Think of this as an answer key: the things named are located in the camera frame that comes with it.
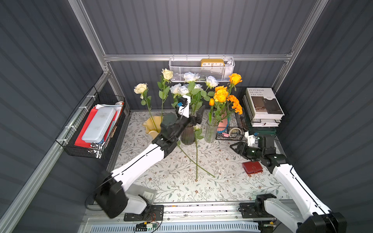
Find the small white rose stem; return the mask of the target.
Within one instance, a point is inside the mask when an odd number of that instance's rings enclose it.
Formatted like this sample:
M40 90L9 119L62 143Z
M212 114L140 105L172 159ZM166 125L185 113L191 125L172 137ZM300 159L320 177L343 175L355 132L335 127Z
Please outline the small white rose stem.
M196 164L196 181L198 181L198 169L199 169L199 164L198 164L198 140L199 139L202 139L203 136L201 136L202 134L202 129L199 125L196 125L193 127L194 129L194 137L195 137L195 148L196 148L196 161L195 161L195 164Z

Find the yellow orange rose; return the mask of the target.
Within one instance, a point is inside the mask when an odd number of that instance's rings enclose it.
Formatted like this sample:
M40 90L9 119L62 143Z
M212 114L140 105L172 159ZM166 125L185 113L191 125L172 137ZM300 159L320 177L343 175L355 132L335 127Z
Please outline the yellow orange rose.
M229 75L229 85L228 85L228 94L232 94L233 91L237 91L236 86L242 82L241 75L233 73Z

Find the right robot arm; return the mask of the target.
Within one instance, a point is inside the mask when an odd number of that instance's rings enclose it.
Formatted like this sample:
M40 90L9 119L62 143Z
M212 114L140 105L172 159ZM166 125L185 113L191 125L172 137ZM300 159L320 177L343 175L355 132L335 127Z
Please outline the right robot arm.
M273 137L246 135L247 141L230 145L238 155L247 159L243 168L247 174L264 167L285 187L298 208L286 206L274 194L257 195L254 204L241 203L243 218L274 217L293 233L345 233L347 221L341 213L332 212L303 182L284 154L276 152Z

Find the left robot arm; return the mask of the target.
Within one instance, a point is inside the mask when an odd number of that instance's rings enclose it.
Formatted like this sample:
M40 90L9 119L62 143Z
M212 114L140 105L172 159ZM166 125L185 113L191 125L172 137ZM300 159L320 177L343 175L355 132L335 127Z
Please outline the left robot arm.
M160 133L142 153L122 167L100 174L93 198L109 218L122 213L140 215L150 206L142 194L131 195L126 191L138 177L175 149L187 126L202 123L205 108L202 106L196 116L188 115L187 106L179 107L175 114L166 114L160 124Z

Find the cream white rose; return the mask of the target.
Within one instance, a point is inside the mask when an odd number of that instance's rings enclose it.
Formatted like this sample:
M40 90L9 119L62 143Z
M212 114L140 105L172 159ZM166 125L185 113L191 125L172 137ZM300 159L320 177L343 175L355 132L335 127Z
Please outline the cream white rose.
M148 112L150 114L151 122L152 122L154 128L157 129L156 124L155 124L155 120L154 120L154 118L152 116L152 113L151 113L151 109L152 109L151 100L152 100L152 97L148 95L148 92L149 92L148 85L146 83L139 83L138 85L135 86L134 92L136 94L140 95L141 105L142 106L147 106Z

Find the leafy green stem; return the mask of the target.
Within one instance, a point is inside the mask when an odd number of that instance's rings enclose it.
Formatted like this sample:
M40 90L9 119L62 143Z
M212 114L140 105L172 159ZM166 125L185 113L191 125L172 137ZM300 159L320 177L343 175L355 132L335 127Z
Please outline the leafy green stem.
M208 172L206 169L204 169L203 167L201 167L198 164L198 161L195 162L191 157L188 156L188 154L182 149L180 141L177 142L177 146L181 150L181 152L187 157L187 159L189 159L190 162L192 162L193 164L195 164L195 166L196 166L196 179L198 179L198 169L201 169L202 171L206 172L209 176L215 178L215 176L212 173Z

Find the large orange marigold stem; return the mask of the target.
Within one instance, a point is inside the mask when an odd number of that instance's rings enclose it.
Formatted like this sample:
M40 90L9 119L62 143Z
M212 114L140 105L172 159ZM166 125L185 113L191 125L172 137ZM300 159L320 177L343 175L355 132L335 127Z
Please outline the large orange marigold stem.
M223 108L220 121L222 122L223 120L230 118L230 116L235 113L238 113L239 115L243 114L243 108L240 103L227 102Z

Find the orange tulip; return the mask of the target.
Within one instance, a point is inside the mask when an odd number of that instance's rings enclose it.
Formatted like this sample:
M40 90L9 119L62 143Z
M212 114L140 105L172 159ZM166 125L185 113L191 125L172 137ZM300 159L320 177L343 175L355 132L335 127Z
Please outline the orange tulip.
M211 98L209 100L209 106L210 106L210 111L209 111L209 114L208 114L208 124L210 126L215 126L215 119L214 119L214 106L215 106L215 100L213 98Z

